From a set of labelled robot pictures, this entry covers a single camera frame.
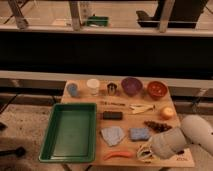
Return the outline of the grey covered gripper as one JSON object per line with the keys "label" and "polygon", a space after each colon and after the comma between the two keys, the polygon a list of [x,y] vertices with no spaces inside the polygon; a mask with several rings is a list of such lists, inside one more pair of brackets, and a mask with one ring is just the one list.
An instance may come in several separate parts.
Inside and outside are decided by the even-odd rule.
{"label": "grey covered gripper", "polygon": [[[137,152],[150,151],[149,146],[149,144],[142,144]],[[160,159],[169,159],[186,147],[187,140],[179,127],[151,137],[151,151]],[[153,155],[143,152],[138,159],[142,162],[151,162]]]}

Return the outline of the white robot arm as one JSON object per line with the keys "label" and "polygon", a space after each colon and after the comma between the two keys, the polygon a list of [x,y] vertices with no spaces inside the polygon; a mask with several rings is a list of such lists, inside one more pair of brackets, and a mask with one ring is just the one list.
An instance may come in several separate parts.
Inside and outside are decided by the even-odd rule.
{"label": "white robot arm", "polygon": [[170,159],[191,143],[213,156],[213,127],[198,115],[186,116],[179,126],[151,136],[136,156],[142,162],[150,162],[152,158]]}

